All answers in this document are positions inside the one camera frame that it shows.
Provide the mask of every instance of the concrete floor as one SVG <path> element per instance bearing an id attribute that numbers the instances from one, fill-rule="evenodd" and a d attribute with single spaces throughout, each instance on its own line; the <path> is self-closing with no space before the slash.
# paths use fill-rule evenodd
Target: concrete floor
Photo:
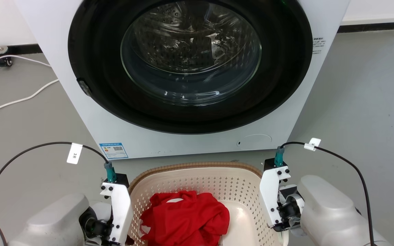
<path id="1" fill-rule="evenodd" d="M 45 61 L 40 55 L 29 58 Z M 34 93 L 54 80 L 53 71 L 16 59 L 0 68 L 0 105 Z M 338 34 L 290 140 L 322 139 L 321 146 L 352 160 L 367 182 L 374 227 L 394 245 L 394 31 Z M 28 147 L 70 141 L 95 146 L 60 84 L 35 98 L 0 110 L 0 168 Z M 68 146 L 49 146 L 17 159 L 0 177 L 0 225 L 8 240 L 25 221 L 50 202 L 82 192 L 91 202 L 104 201 L 98 186 L 102 160 L 83 151 L 78 165 L 66 163 Z M 199 154 L 114 162 L 118 172 L 137 174 L 159 165 L 196 161 L 232 161 L 261 167 L 273 151 Z M 298 182 L 316 174 L 353 199 L 366 214 L 361 182 L 347 164 L 318 151 L 290 146 L 286 162 Z M 312 246 L 308 238 L 290 245 Z"/>

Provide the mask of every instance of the cable tag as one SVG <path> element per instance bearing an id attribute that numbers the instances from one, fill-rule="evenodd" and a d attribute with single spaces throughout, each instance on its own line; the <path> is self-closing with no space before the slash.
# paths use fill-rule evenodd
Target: cable tag
<path id="1" fill-rule="evenodd" d="M 313 137 L 311 138 L 310 143 L 306 143 L 303 147 L 308 150 L 316 151 L 316 149 L 314 149 L 314 146 L 319 146 L 320 141 L 322 141 L 322 139 Z"/>
<path id="2" fill-rule="evenodd" d="M 83 149 L 83 145 L 80 145 L 79 143 L 72 143 L 66 162 L 70 164 L 77 164 L 78 159 L 80 158 L 81 149 Z"/>

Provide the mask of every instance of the basket rim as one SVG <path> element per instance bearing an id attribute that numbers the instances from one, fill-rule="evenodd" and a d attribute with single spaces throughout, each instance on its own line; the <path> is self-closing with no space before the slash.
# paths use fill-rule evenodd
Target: basket rim
<path id="1" fill-rule="evenodd" d="M 191 169 L 191 168 L 210 168 L 210 167 L 227 167 L 227 168 L 239 168 L 251 171 L 252 173 L 256 174 L 259 178 L 262 178 L 262 171 L 257 169 L 256 167 L 242 163 L 242 162 L 188 162 L 182 164 L 175 164 L 175 165 L 167 165 L 157 168 L 149 169 L 136 177 L 131 184 L 129 185 L 128 191 L 129 194 L 132 193 L 133 189 L 136 185 L 139 184 L 143 179 L 146 177 L 156 174 L 156 173 L 164 173 L 174 170 L 182 170 L 182 169 Z"/>

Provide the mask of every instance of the black cable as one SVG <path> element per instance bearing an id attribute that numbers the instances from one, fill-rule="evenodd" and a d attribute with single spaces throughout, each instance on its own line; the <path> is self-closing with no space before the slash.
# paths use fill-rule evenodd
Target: black cable
<path id="1" fill-rule="evenodd" d="M 21 155 L 23 155 L 23 154 L 25 154 L 25 153 L 27 153 L 27 152 L 29 152 L 29 151 L 31 151 L 31 150 L 40 148 L 40 147 L 42 147 L 42 146 L 47 146 L 47 145 L 71 145 L 71 144 L 72 144 L 72 142 L 51 142 L 51 143 L 43 143 L 43 144 L 41 144 L 41 145 L 36 145 L 36 146 L 34 146 L 34 147 L 31 147 L 31 148 L 29 148 L 29 149 L 26 149 L 26 150 L 24 150 L 24 151 L 22 151 L 21 153 L 17 154 L 17 155 L 14 156 L 11 160 L 8 161 L 8 162 L 6 163 L 6 165 L 4 165 L 3 168 L 1 168 L 1 170 L 0 170 L 0 175 L 1 175 L 1 173 L 4 171 L 4 169 L 5 169 L 11 162 L 13 162 L 13 161 L 14 161 L 16 158 L 18 158 L 19 156 L 21 156 Z M 98 152 L 98 151 L 95 150 L 94 148 L 91 148 L 91 147 L 86 146 L 86 145 L 83 145 L 83 148 L 92 150 L 93 152 L 95 152 L 95 153 L 97 153 L 99 156 L 101 156 L 101 157 L 104 159 L 105 162 L 108 162 L 108 160 L 106 159 L 106 157 L 104 157 L 100 152 Z M 3 245 L 4 245 L 4 246 L 8 246 L 7 241 L 6 241 L 5 237 L 4 237 L 4 234 L 3 234 L 2 230 L 1 230 L 1 228 L 0 228 L 0 237 L 1 237 L 1 240 L 3 241 Z"/>
<path id="2" fill-rule="evenodd" d="M 302 143 L 302 142 L 287 142 L 287 143 L 284 143 L 283 145 L 281 145 L 280 148 L 283 148 L 283 147 L 286 146 L 286 145 L 305 145 L 305 143 Z M 377 246 L 377 245 L 375 244 L 375 240 L 374 240 L 374 238 L 373 238 L 372 212 L 371 212 L 371 210 L 370 210 L 370 199 L 369 199 L 369 194 L 368 194 L 368 192 L 367 192 L 366 181 L 364 181 L 364 177 L 363 177 L 363 175 L 361 174 L 361 171 L 357 168 L 357 166 L 355 166 L 355 164 L 353 164 L 352 162 L 350 162 L 350 161 L 347 160 L 346 158 L 340 156 L 339 154 L 335 154 L 335 153 L 332 152 L 332 151 L 329 151 L 329 150 L 326 150 L 326 149 L 324 149 L 324 148 L 320 148 L 320 147 L 317 147 L 317 146 L 314 146 L 314 148 L 315 148 L 315 149 L 318 149 L 318 150 L 321 150 L 321 151 L 323 151 L 323 152 L 326 152 L 326 153 L 328 153 L 328 154 L 331 154 L 331 155 L 333 155 L 333 156 L 335 156 L 335 157 L 338 157 L 338 158 L 341 159 L 341 160 L 344 160 L 344 161 L 347 162 L 349 165 L 351 165 L 351 166 L 355 169 L 355 171 L 358 173 L 358 176 L 359 176 L 360 179 L 361 179 L 361 183 L 363 184 L 364 195 L 365 195 L 365 197 L 366 197 L 367 221 L 368 221 L 368 224 L 369 224 L 370 245 L 371 245 L 371 246 Z"/>

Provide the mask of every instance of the laundry basket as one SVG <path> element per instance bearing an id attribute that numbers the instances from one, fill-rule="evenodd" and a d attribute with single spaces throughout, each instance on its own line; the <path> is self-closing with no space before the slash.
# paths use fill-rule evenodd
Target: laundry basket
<path id="1" fill-rule="evenodd" d="M 238 162 L 195 162 L 145 171 L 129 187 L 134 213 L 129 235 L 136 246 L 146 245 L 138 236 L 138 224 L 153 194 L 195 190 L 211 193 L 230 212 L 220 246 L 286 246 L 288 234 L 267 227 L 258 198 L 261 176 L 260 170 Z"/>

